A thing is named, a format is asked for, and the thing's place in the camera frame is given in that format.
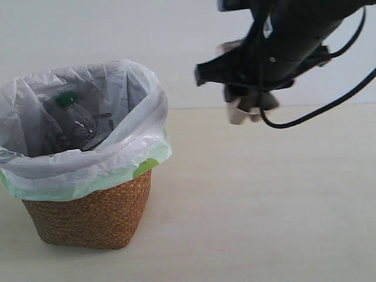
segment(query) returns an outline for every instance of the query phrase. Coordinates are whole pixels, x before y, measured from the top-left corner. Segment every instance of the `wastebasket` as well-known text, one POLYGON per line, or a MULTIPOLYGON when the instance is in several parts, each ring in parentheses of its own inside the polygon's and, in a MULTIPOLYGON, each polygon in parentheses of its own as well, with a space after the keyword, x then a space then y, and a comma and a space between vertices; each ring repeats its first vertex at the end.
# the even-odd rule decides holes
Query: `wastebasket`
POLYGON ((15 79, 0 88, 0 180, 22 200, 44 242, 121 249, 146 207, 152 169, 172 154, 167 110, 155 74, 127 60, 15 79), (87 152, 59 147, 51 101, 67 90, 98 128, 111 129, 87 152))

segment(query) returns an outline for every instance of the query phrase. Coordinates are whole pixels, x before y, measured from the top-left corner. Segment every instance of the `white wall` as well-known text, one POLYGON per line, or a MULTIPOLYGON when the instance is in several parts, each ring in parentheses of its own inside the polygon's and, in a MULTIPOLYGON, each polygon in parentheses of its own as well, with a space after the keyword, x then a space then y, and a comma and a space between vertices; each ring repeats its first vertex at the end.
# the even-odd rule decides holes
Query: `white wall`
MULTIPOLYGON (((376 9, 369 15, 345 57, 278 94, 284 105, 328 102, 373 69, 376 9)), ((359 18, 346 20, 328 40, 334 50, 353 34, 359 18)), ((216 0, 2 0, 0 83, 45 69, 127 58, 158 74, 172 108, 222 107, 221 86, 197 88, 193 69, 213 58, 217 45, 243 37, 250 22, 247 11, 217 12, 216 0)), ((373 83, 352 101, 376 102, 375 92, 373 83)))

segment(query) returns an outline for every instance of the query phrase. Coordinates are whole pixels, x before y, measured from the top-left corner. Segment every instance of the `green bottle cap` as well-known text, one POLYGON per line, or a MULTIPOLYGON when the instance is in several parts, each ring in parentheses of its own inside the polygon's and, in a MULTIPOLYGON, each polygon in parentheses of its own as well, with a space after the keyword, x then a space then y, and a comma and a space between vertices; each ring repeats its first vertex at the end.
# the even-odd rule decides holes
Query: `green bottle cap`
POLYGON ((78 101, 77 94, 74 91, 67 91, 67 92, 61 93, 56 98, 56 103, 62 108, 66 108, 77 101, 78 101))

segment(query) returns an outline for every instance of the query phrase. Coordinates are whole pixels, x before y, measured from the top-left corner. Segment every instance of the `robotic arm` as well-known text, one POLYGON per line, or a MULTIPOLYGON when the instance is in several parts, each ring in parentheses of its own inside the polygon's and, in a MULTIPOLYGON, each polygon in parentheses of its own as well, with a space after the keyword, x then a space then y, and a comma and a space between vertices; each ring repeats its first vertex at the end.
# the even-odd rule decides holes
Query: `robotic arm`
POLYGON ((244 39, 225 43, 221 56, 196 66, 197 85, 224 84, 232 124, 250 116, 274 128, 298 125, 353 97, 376 77, 376 69, 339 100, 284 125, 266 117, 265 111, 278 107, 271 91, 292 87, 301 74, 342 55, 364 26, 365 6, 374 4, 376 0, 218 0, 221 12, 251 10, 254 23, 244 39), (361 8, 363 18, 353 38, 342 50, 329 53, 323 41, 361 8))

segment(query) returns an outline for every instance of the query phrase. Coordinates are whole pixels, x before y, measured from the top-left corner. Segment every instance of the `beige tabletop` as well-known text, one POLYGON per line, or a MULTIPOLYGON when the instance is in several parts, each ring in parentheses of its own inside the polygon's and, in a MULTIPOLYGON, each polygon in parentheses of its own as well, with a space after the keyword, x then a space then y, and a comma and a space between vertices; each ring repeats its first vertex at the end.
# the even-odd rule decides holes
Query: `beige tabletop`
POLYGON ((376 106, 342 106, 289 130, 172 110, 174 155, 154 170, 123 250, 46 245, 0 187, 0 281, 375 281, 375 127, 376 106))

